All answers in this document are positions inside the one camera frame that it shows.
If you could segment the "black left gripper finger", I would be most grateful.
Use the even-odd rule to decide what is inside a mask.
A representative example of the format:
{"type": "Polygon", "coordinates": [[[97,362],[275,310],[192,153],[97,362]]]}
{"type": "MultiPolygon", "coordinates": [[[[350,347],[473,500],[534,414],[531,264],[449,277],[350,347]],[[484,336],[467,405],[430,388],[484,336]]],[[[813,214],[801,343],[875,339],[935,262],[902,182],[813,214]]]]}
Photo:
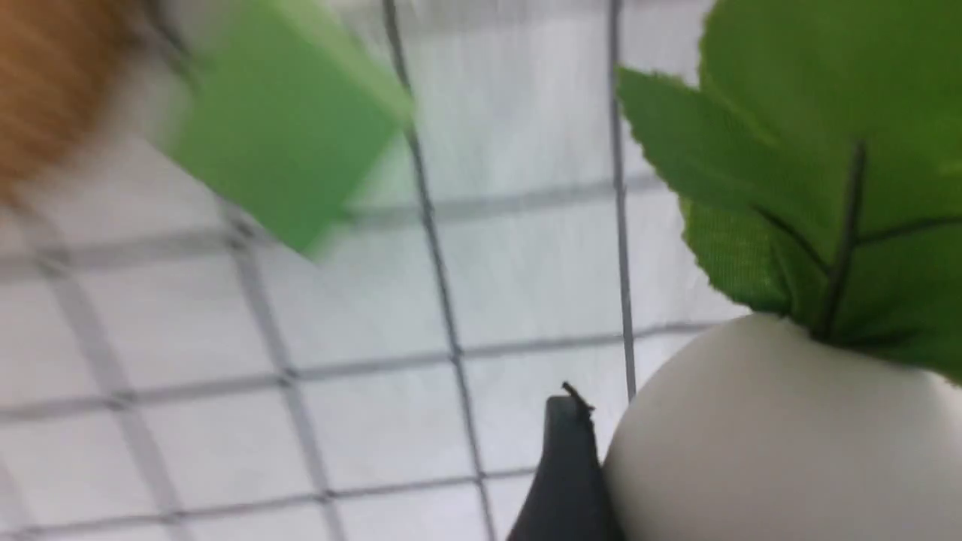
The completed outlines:
{"type": "Polygon", "coordinates": [[[540,461],[510,540],[622,540],[598,458],[592,411],[568,382],[544,407],[540,461]]]}

